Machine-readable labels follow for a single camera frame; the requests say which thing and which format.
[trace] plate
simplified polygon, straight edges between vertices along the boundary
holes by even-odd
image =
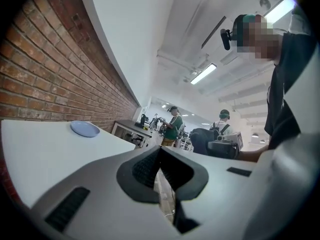
[[[76,134],[84,137],[92,138],[100,133],[98,127],[85,121],[72,121],[70,127]]]

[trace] black shirt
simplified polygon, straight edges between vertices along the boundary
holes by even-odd
[[[269,149],[275,149],[282,141],[300,133],[284,95],[307,66],[315,47],[316,39],[309,35],[283,35],[281,58],[274,68],[267,94],[268,115],[264,130],[271,136]]]

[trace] fluorescent light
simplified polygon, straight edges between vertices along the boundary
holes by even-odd
[[[209,75],[212,71],[214,71],[217,67],[214,64],[210,64],[204,71],[202,71],[195,79],[191,81],[191,84],[195,85],[201,79],[205,78]]]
[[[268,23],[275,23],[288,12],[290,12],[296,5],[295,0],[283,0],[275,8],[269,11],[264,17]]]

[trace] green t-shirt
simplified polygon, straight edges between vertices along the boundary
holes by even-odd
[[[181,115],[178,114],[178,115],[174,116],[170,121],[170,125],[172,125],[173,128],[170,129],[169,127],[167,127],[165,134],[164,134],[164,137],[169,140],[175,140],[178,135],[178,130],[182,124],[183,124],[183,122],[182,122]]]

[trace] black backpack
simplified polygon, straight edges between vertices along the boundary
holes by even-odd
[[[229,124],[226,124],[222,130],[219,130],[219,127],[216,127],[216,124],[213,123],[212,127],[210,128],[210,131],[213,132],[213,140],[216,141],[219,135],[224,135],[226,129],[229,127]]]

